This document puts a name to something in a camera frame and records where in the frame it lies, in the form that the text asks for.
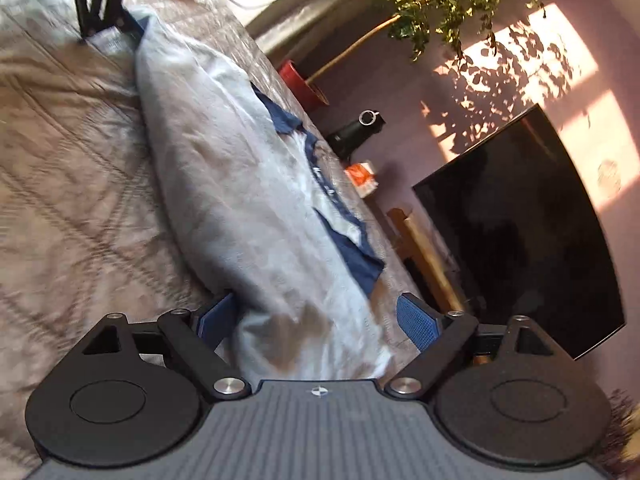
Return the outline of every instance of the black mug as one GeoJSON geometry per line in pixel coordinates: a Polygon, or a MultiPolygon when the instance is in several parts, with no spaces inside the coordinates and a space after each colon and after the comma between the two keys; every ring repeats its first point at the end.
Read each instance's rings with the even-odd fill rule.
{"type": "Polygon", "coordinates": [[[341,127],[326,137],[326,142],[340,160],[348,160],[357,148],[373,134],[382,130],[385,121],[380,112],[364,110],[357,120],[341,127]]]}

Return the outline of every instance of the plant stem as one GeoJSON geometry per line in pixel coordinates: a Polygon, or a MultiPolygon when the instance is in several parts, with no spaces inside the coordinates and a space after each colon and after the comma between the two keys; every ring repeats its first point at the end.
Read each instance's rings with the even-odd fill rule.
{"type": "Polygon", "coordinates": [[[338,56],[334,57],[329,63],[324,65],[322,68],[317,70],[315,73],[313,73],[305,81],[305,83],[310,85],[313,81],[315,81],[317,78],[319,78],[323,73],[325,73],[327,70],[329,70],[335,64],[340,63],[345,57],[347,57],[351,52],[356,50],[361,44],[363,44],[365,41],[367,41],[371,36],[373,36],[374,34],[379,32],[383,28],[387,27],[388,25],[391,25],[393,22],[396,22],[399,19],[400,19],[400,15],[396,14],[394,17],[389,18],[388,20],[386,20],[386,22],[380,23],[376,28],[372,28],[363,37],[361,37],[359,40],[357,40],[354,43],[352,43],[351,46],[349,46],[346,50],[342,51],[341,54],[338,54],[338,56]]]}

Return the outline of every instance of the blanket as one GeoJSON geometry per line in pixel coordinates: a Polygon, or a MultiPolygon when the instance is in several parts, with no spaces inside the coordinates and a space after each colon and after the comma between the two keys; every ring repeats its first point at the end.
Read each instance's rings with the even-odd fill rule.
{"type": "MultiPolygon", "coordinates": [[[[279,106],[318,131],[221,0],[126,0],[224,53],[279,106]]],[[[130,322],[198,308],[203,285],[176,244],[134,74],[135,45],[107,31],[78,42],[73,0],[0,0],[0,472],[39,460],[29,394],[102,316],[130,322]]],[[[367,226],[386,267],[370,298],[396,368],[417,353],[395,321],[414,286],[324,140],[319,165],[367,226]]]]}
{"type": "Polygon", "coordinates": [[[230,286],[245,306],[233,338],[241,372],[254,386],[385,375],[391,352],[314,211],[309,165],[247,74],[151,17],[136,80],[182,253],[207,288],[230,286]]]}

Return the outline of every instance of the white fabric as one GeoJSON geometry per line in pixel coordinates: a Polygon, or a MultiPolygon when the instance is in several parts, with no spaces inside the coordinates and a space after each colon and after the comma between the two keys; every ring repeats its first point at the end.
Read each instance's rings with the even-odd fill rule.
{"type": "Polygon", "coordinates": [[[280,66],[287,59],[297,62],[371,4],[372,0],[308,0],[299,7],[287,9],[284,16],[253,37],[274,66],[280,66]]]}
{"type": "Polygon", "coordinates": [[[248,307],[236,362],[263,378],[380,377],[391,366],[369,301],[308,206],[301,173],[246,73],[151,18],[136,56],[164,203],[203,283],[248,307]]]}
{"type": "MultiPolygon", "coordinates": [[[[280,139],[285,143],[291,155],[302,168],[308,161],[305,153],[306,134],[302,132],[293,132],[290,135],[280,135],[280,139]]],[[[311,209],[317,209],[324,219],[329,222],[331,228],[349,238],[354,244],[360,247],[362,243],[362,233],[360,229],[345,219],[336,209],[334,204],[327,198],[324,190],[321,189],[318,181],[313,178],[310,171],[300,171],[295,175],[298,186],[303,191],[306,206],[311,209]]]]}

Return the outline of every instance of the ribbed rubber surface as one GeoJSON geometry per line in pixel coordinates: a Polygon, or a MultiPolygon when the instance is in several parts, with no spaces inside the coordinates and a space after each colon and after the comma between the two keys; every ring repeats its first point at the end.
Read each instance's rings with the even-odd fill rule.
{"type": "Polygon", "coordinates": [[[436,320],[404,296],[398,297],[396,317],[400,328],[420,352],[440,336],[436,320]]]}
{"type": "Polygon", "coordinates": [[[510,472],[445,440],[416,402],[390,400],[371,381],[267,381],[256,396],[214,407],[200,431],[158,460],[120,470],[53,461],[31,480],[602,480],[583,463],[510,472]],[[322,386],[327,393],[315,396],[322,386]]]}

